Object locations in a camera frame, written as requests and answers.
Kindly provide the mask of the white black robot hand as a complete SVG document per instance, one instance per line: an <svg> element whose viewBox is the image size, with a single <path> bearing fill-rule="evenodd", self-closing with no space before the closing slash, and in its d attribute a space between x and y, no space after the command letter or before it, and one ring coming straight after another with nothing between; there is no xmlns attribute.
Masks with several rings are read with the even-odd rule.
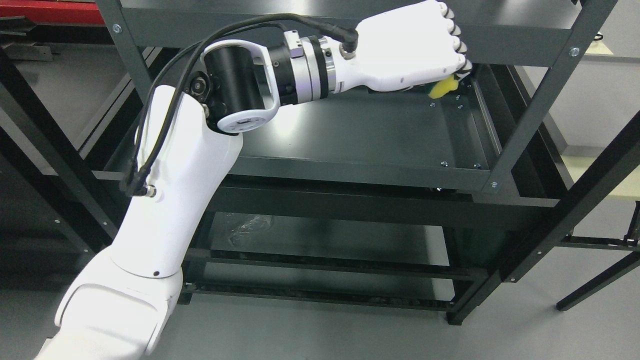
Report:
<svg viewBox="0 0 640 360"><path fill-rule="evenodd" d="M375 92L404 91L450 75L464 79L473 69L467 46L444 2L425 0L363 19L352 54L327 39L334 63L331 92L364 86Z"/></svg>

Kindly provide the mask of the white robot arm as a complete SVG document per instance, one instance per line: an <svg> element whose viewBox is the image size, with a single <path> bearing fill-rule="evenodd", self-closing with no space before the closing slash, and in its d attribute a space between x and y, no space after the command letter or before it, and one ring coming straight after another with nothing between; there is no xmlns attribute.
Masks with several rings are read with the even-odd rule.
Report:
<svg viewBox="0 0 640 360"><path fill-rule="evenodd" d="M223 27L180 51L189 54L174 86L155 85L135 134L135 154L122 180L131 197L112 244L99 251L67 289L55 313L59 331L38 360L139 360L156 348L178 303L182 262L208 203L243 145L242 132L274 118L281 107L266 47L226 36L291 20L338 41L347 54L358 32L299 14L266 14ZM205 102L190 93L194 65L213 51L243 50L262 60L270 108L234 111L210 129Z"/></svg>

